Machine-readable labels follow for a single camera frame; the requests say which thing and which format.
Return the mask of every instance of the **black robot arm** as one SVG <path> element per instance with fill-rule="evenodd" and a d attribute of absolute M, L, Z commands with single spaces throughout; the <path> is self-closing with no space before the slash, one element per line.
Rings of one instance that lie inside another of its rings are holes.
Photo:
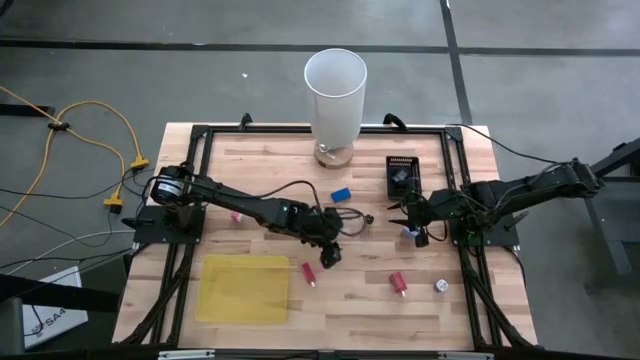
<path fill-rule="evenodd" d="M 208 177 L 193 175 L 188 164 L 163 167 L 151 190 L 151 198 L 171 209 L 177 219 L 188 220 L 189 205 L 193 203 L 209 203 L 237 211 L 254 218 L 271 232 L 320 247 L 320 262 L 327 269 L 341 260 L 335 238 L 343 223 L 335 208 L 321 210 L 296 200 L 246 194 Z"/>
<path fill-rule="evenodd" d="M 480 181 L 461 190 L 436 190 L 429 200 L 408 193 L 403 202 L 393 206 L 406 209 L 408 219 L 392 222 L 421 230 L 432 221 L 455 219 L 467 231 L 479 232 L 491 229 L 505 215 L 555 198 L 591 198 L 602 186 L 589 165 L 573 159 L 509 182 Z"/>

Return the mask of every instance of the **yellow extension cord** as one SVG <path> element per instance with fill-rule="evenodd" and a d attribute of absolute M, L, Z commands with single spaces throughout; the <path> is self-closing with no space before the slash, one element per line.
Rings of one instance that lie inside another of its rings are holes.
<path fill-rule="evenodd" d="M 22 101 L 23 103 L 27 104 L 28 106 L 32 107 L 34 110 L 36 110 L 39 113 L 41 113 L 42 115 L 46 116 L 47 118 L 49 118 L 50 120 L 52 120 L 56 124 L 62 123 L 62 121 L 60 121 L 60 119 L 62 119 L 62 116 L 67 111 L 69 111 L 69 110 L 71 110 L 73 108 L 79 107 L 81 105 L 93 104 L 93 105 L 99 105 L 99 106 L 102 106 L 102 107 L 105 107 L 105 108 L 111 110 L 113 113 L 118 115 L 118 117 L 120 117 L 122 119 L 122 121 L 124 121 L 124 123 L 129 128 L 129 132 L 131 133 L 131 137 L 133 138 L 133 144 L 135 145 L 135 148 L 136 148 L 136 161 L 131 163 L 131 168 L 142 169 L 142 168 L 146 167 L 147 165 L 149 165 L 149 160 L 144 158 L 142 156 L 142 154 L 140 153 L 140 146 L 138 145 L 138 138 L 136 137 L 135 131 L 133 131 L 133 128 L 131 127 L 131 124 L 129 123 L 129 120 L 127 120 L 127 118 L 125 118 L 124 115 L 122 115 L 119 111 L 117 111 L 112 106 L 110 106 L 108 104 L 105 104 L 103 102 L 100 102 L 100 101 L 95 101 L 95 100 L 82 101 L 82 102 L 75 103 L 75 104 L 67 106 L 66 108 L 62 109 L 62 111 L 58 114 L 57 117 L 53 117 L 53 116 L 47 114 L 46 112 L 42 111 L 37 106 L 33 105 L 31 102 L 27 101 L 26 99 L 16 95 L 15 93 L 13 93 L 9 89 L 5 88 L 4 86 L 0 86 L 0 90 L 4 91 L 5 93 L 13 96 L 14 98 L 16 98 L 16 99 Z M 113 147 L 111 147 L 111 146 L 109 146 L 107 144 L 103 144 L 103 143 L 101 143 L 99 141 L 94 141 L 94 140 L 87 139 L 87 138 L 79 135 L 78 133 L 76 133 L 75 131 L 73 131 L 71 129 L 68 129 L 67 132 L 70 133 L 71 135 L 75 136 L 76 138 L 78 138 L 79 140 L 81 140 L 83 142 L 86 142 L 86 143 L 92 144 L 92 145 L 96 145 L 96 146 L 100 146 L 100 147 L 105 148 L 105 149 L 111 151 L 112 153 L 114 153 L 120 159 L 120 170 L 121 170 L 120 171 L 121 172 L 120 176 L 124 177 L 124 173 L 125 173 L 124 158 L 122 157 L 122 154 L 120 154 L 116 149 L 114 149 Z M 29 194 L 33 191 L 33 189 L 36 187 L 36 185 L 38 184 L 38 182 L 42 178 L 42 174 L 44 173 L 44 170 L 47 167 L 47 161 L 49 159 L 49 150 L 51 149 L 51 143 L 53 141 L 54 133 L 55 133 L 54 130 L 49 130 L 49 135 L 47 136 L 47 142 L 45 144 L 44 158 L 42 159 L 42 165 L 40 166 L 40 172 L 38 173 L 38 176 L 36 176 L 35 180 L 31 184 L 31 186 L 29 186 L 29 189 L 26 191 L 26 195 L 24 195 L 20 199 L 20 201 L 18 201 L 16 206 L 13 208 L 13 211 L 10 212 L 4 218 L 4 220 L 2 220 L 2 222 L 0 222 L 0 228 L 2 228 L 7 223 L 7 221 L 9 221 L 9 219 L 13 216 L 14 212 L 17 211 L 20 208 L 20 206 L 22 206 L 24 201 L 29 197 Z M 104 204 L 105 205 L 120 205 L 120 206 L 122 206 L 122 199 L 120 198 L 120 192 L 121 191 L 122 191 L 122 183 L 120 183 L 118 185 L 118 187 L 116 188 L 116 191 L 111 195 L 111 197 L 104 201 Z"/>

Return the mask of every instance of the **concrete floor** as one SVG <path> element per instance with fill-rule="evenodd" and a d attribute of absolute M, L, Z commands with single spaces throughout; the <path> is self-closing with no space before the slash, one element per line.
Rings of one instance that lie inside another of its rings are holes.
<path fill-rule="evenodd" d="M 488 47 L 640 48 L 634 0 L 450 0 L 458 44 Z M 437 0 L 98 0 L 16 2 L 0 19 L 7 38 L 247 44 L 446 46 Z M 60 109 L 85 99 L 108 102 L 137 130 L 156 160 L 169 121 L 259 122 L 308 119 L 302 68 L 310 53 L 0 50 L 0 84 Z M 393 112 L 408 123 L 460 121 L 448 55 L 362 54 L 369 67 L 365 122 Z M 462 56 L 474 124 L 542 157 L 596 161 L 640 134 L 640 58 Z M 14 101 L 0 94 L 0 102 Z M 70 113 L 81 134 L 134 155 L 121 122 L 97 108 Z M 3 118 L 0 186 L 26 190 L 38 172 L 47 133 L 39 119 Z M 496 149 L 503 179 L 541 165 Z M 118 180 L 116 159 L 55 137 L 38 192 L 83 195 Z M 135 197 L 126 195 L 125 215 Z M 17 197 L 0 195 L 12 207 Z M 107 229 L 102 197 L 29 199 L 21 211 L 76 235 Z M 114 228 L 124 228 L 114 221 Z M 528 294 L 540 344 L 554 350 L 640 357 L 640 302 L 631 295 L 587 296 L 582 285 L 607 267 L 582 201 L 531 210 L 518 225 Z M 0 231 L 0 264 L 37 256 L 64 235 L 14 217 Z M 58 256 L 126 248 L 130 236 Z M 68 263 L 35 264 L 43 277 Z"/>

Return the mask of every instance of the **white cylinder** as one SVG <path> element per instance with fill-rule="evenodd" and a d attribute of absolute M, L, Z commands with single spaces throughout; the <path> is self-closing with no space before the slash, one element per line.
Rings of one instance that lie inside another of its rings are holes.
<path fill-rule="evenodd" d="M 307 61 L 304 80 L 313 97 L 311 132 L 318 144 L 335 149 L 353 143 L 362 123 L 364 61 L 348 50 L 327 49 Z"/>

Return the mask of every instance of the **wooden tabletop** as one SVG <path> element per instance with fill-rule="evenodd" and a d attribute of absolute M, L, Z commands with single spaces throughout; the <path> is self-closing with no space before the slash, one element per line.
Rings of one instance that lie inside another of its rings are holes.
<path fill-rule="evenodd" d="M 167 124 L 156 172 L 162 166 L 185 160 L 192 123 Z M 488 133 L 486 127 L 476 127 Z M 472 181 L 498 178 L 491 143 L 463 129 Z M 330 193 L 348 187 L 352 197 L 344 206 L 375 217 L 375 222 L 355 238 L 338 237 L 342 261 L 317 274 L 310 287 L 300 273 L 309 262 L 319 269 L 318 249 L 294 238 L 268 233 L 252 219 L 234 224 L 228 210 L 209 206 L 202 242 L 197 246 L 185 305 L 180 347 L 360 349 L 360 350 L 465 350 L 472 349 L 460 261 L 450 239 L 431 240 L 417 249 L 400 236 L 401 228 L 388 222 L 400 219 L 399 210 L 386 196 L 385 156 L 418 156 L 425 196 L 445 188 L 440 141 L 432 135 L 361 135 L 355 156 L 344 169 L 317 165 L 310 134 L 217 134 L 208 175 L 247 193 L 261 194 L 297 179 L 311 181 L 323 205 L 332 204 Z M 196 158 L 200 158 L 201 147 Z M 458 161 L 452 151 L 456 183 L 461 184 Z M 293 186 L 278 194 L 311 203 L 311 191 Z M 443 236 L 442 223 L 429 231 Z M 151 245 L 133 261 L 114 341 L 129 335 L 158 296 L 167 246 Z M 288 320 L 278 325 L 199 323 L 195 307 L 202 262 L 209 254 L 284 255 L 291 265 Z M 487 261 L 496 302 L 529 341 L 536 337 L 520 268 L 502 248 L 487 248 Z M 391 273 L 401 271 L 408 285 L 406 298 L 389 284 Z M 437 293 L 439 279 L 449 289 Z M 165 320 L 169 332 L 173 301 Z M 479 305 L 483 334 L 489 339 L 484 306 Z"/>

